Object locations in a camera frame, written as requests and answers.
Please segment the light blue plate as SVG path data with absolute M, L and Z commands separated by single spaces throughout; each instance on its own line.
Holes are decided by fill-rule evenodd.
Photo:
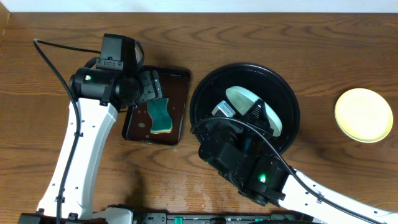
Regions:
M 226 96 L 229 102 L 241 115 L 247 113 L 255 102 L 261 99 L 253 92 L 241 86 L 232 86 L 228 88 L 226 90 Z M 260 106 L 266 110 L 271 129 L 273 129 L 272 135 L 274 137 L 279 137 L 282 133 L 282 122 L 280 118 L 265 101 L 260 103 Z

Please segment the green scouring sponge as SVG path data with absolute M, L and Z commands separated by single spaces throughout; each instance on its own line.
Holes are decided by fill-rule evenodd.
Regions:
M 163 134 L 172 131 L 173 122 L 167 111 L 168 102 L 168 98 L 159 98 L 147 103 L 147 112 L 152 120 L 150 133 Z

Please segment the yellow plate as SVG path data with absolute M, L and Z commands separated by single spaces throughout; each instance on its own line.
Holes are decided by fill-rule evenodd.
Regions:
M 387 137 L 394 123 L 388 102 L 380 94 L 366 88 L 344 92 L 336 101 L 334 115 L 345 135 L 367 144 Z

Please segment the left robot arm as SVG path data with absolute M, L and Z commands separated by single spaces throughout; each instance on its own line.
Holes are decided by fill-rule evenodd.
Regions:
M 94 212 L 96 176 L 118 113 L 162 97 L 159 74 L 83 67 L 70 88 L 67 131 L 50 185 L 36 212 L 22 213 L 19 223 L 133 223 L 134 211 L 124 205 Z

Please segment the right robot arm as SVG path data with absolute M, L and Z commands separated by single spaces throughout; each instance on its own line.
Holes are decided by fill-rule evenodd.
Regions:
M 222 101 L 214 116 L 192 126 L 192 133 L 202 137 L 200 158 L 262 206 L 271 203 L 323 223 L 397 223 L 396 212 L 339 194 L 289 166 L 268 140 L 269 112 L 263 100 L 256 100 L 235 116 Z

